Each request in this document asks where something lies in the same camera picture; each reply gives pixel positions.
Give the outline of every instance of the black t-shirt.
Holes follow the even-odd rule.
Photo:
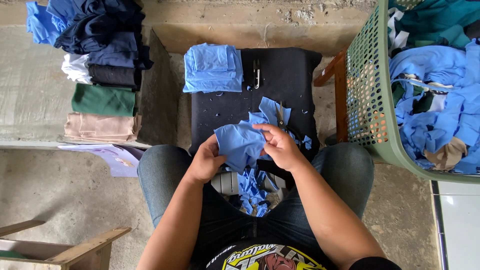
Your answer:
[[[211,259],[206,270],[335,270],[325,256],[307,255],[289,245],[255,244],[242,241],[223,249]],[[349,270],[401,270],[395,263],[380,257],[363,258]]]

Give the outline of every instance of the wooden stool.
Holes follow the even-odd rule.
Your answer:
[[[36,227],[44,221],[25,221],[0,228],[0,237]],[[107,270],[112,242],[131,228],[115,228],[79,245],[7,240],[0,250],[15,251],[30,259],[0,257],[0,269],[15,270]]]
[[[322,74],[313,81],[313,86],[324,86],[326,81],[335,75],[335,115],[336,115],[336,141],[348,142],[347,125],[347,74],[345,54],[348,47],[343,48],[335,58],[322,71]]]

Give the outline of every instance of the folded beige fabric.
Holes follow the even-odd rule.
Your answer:
[[[90,113],[67,115],[65,135],[75,140],[122,143],[137,139],[142,121],[141,115],[105,116]]]
[[[465,153],[465,155],[468,154],[467,146],[457,137],[453,137],[448,144],[444,145],[434,154],[427,150],[423,152],[428,161],[435,164],[432,169],[441,171],[453,169],[462,159],[463,153]]]

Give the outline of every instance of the hand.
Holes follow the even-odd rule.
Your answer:
[[[218,155],[218,142],[215,134],[213,134],[198,148],[190,167],[185,173],[185,177],[205,184],[214,177],[218,168],[226,160],[226,156]]]
[[[307,159],[298,149],[297,145],[286,132],[272,124],[253,124],[254,129],[264,130],[264,151],[269,154],[275,164],[289,172],[307,164]]]

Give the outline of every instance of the graphic print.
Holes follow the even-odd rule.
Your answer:
[[[302,252],[285,245],[252,245],[232,253],[222,270],[327,270]]]

